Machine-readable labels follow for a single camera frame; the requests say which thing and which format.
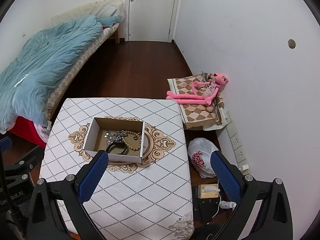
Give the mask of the white patterned tablecloth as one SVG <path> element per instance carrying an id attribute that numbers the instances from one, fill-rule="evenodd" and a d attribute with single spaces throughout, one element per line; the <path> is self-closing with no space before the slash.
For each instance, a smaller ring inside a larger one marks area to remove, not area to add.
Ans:
<path id="1" fill-rule="evenodd" d="M 189 162 L 178 104 L 139 98 L 66 99 L 40 177 L 63 180 L 91 160 L 84 140 L 95 117 L 145 122 L 141 164 L 109 163 L 84 206 L 106 239 L 189 239 L 194 231 Z"/>

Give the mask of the teal duvet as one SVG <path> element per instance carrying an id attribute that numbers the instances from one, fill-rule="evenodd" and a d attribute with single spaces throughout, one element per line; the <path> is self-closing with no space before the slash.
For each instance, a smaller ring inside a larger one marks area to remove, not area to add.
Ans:
<path id="1" fill-rule="evenodd" d="M 10 130 L 19 116 L 46 126 L 51 92 L 102 37 L 104 28 L 120 22 L 117 15 L 101 19 L 89 15 L 43 29 L 29 39 L 21 54 L 1 72 L 1 133 Z"/>

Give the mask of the red bed sheet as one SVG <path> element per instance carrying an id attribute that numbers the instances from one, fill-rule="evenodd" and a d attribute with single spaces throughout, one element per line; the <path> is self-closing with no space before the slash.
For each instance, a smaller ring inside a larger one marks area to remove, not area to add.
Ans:
<path id="1" fill-rule="evenodd" d="M 46 143 L 40 138 L 34 123 L 21 116 L 16 119 L 14 126 L 8 132 L 42 148 L 46 147 Z"/>

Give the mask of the white door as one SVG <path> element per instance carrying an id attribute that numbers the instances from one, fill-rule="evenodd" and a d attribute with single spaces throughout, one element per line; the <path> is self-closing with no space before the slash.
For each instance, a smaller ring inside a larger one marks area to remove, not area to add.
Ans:
<path id="1" fill-rule="evenodd" d="M 125 0 L 125 40 L 171 42 L 179 0 Z"/>

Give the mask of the pink panther plush toy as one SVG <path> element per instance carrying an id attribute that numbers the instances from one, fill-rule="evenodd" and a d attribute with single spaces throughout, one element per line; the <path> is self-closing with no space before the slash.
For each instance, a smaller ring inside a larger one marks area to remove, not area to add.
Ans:
<path id="1" fill-rule="evenodd" d="M 174 91 L 167 91 L 167 100 L 174 100 L 180 105 L 210 106 L 225 87 L 229 78 L 221 73 L 202 73 L 190 77 L 174 79 Z"/>

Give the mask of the white cardboard box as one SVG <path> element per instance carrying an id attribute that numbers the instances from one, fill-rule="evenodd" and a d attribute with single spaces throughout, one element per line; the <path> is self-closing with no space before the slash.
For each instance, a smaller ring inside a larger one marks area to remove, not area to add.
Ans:
<path id="1" fill-rule="evenodd" d="M 128 147 L 124 155 L 108 154 L 109 161 L 141 164 L 143 159 L 145 122 L 140 120 L 93 118 L 85 135 L 83 149 L 95 156 L 114 141 L 123 141 Z"/>

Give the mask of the patterned mattress bed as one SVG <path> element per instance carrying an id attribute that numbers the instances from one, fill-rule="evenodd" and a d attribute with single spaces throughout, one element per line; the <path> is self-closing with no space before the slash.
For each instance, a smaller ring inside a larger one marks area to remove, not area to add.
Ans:
<path id="1" fill-rule="evenodd" d="M 117 7 L 117 12 L 115 15 L 120 17 L 122 21 L 124 19 L 124 10 L 123 10 L 123 2 L 121 0 L 101 0 L 97 2 L 88 3 L 85 5 L 81 5 L 79 7 L 67 10 L 66 12 L 71 12 L 73 10 L 85 10 L 90 8 L 96 8 L 103 5 L 111 4 Z M 119 23 L 114 23 L 110 27 L 103 29 L 102 34 L 86 49 L 76 60 L 76 63 L 68 72 L 68 74 L 62 79 L 58 87 L 51 92 L 49 99 L 47 101 L 47 109 L 46 109 L 46 117 L 50 122 L 53 120 L 53 116 L 56 112 L 56 109 L 63 98 L 67 88 L 78 74 L 80 69 L 84 66 L 87 60 L 98 50 L 102 44 L 108 39 L 114 39 L 116 44 L 120 43 L 119 37 Z"/>

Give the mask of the white power strip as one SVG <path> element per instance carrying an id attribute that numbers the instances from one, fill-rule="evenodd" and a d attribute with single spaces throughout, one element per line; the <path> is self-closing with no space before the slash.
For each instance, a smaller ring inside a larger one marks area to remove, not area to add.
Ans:
<path id="1" fill-rule="evenodd" d="M 217 138 L 223 155 L 245 175 L 250 174 L 249 162 L 240 134 L 229 111 L 222 111 L 223 128 L 217 130 Z"/>

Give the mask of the black watch band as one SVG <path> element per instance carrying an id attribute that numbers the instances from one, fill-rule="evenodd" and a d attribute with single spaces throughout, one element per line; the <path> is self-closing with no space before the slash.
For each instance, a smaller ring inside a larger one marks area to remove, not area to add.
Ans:
<path id="1" fill-rule="evenodd" d="M 123 141 L 114 141 L 107 148 L 108 154 L 124 155 L 128 150 L 127 145 Z"/>

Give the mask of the brown checkered cushion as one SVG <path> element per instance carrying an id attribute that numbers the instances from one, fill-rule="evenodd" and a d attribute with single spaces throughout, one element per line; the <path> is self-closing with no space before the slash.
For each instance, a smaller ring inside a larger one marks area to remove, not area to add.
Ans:
<path id="1" fill-rule="evenodd" d="M 168 79 L 167 100 L 179 104 L 185 128 L 201 127 L 205 131 L 227 125 L 221 91 L 229 78 L 221 73 L 201 73 Z"/>

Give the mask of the tissue box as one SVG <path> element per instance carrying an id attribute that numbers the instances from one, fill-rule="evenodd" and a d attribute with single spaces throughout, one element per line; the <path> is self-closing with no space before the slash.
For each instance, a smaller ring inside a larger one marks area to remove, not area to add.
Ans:
<path id="1" fill-rule="evenodd" d="M 219 198 L 220 189 L 218 184 L 201 184 L 197 189 L 197 197 L 200 199 Z"/>

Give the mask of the white plastic bag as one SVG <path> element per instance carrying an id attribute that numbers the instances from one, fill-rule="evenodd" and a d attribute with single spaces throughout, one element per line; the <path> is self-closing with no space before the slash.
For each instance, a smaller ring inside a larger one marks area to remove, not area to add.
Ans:
<path id="1" fill-rule="evenodd" d="M 218 148 L 205 138 L 196 138 L 189 142 L 188 155 L 201 178 L 214 178 L 216 176 L 211 167 L 210 159 L 211 154 L 217 150 Z"/>

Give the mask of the striped pillow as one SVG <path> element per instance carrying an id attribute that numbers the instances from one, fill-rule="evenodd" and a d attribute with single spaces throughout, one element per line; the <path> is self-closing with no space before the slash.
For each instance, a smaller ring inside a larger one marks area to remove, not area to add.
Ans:
<path id="1" fill-rule="evenodd" d="M 77 21 L 85 16 L 96 16 L 98 19 L 102 19 L 114 16 L 116 12 L 117 7 L 111 4 L 85 10 L 73 10 L 71 12 L 65 12 L 52 17 L 52 26 L 54 27 L 58 24 L 70 21 Z"/>

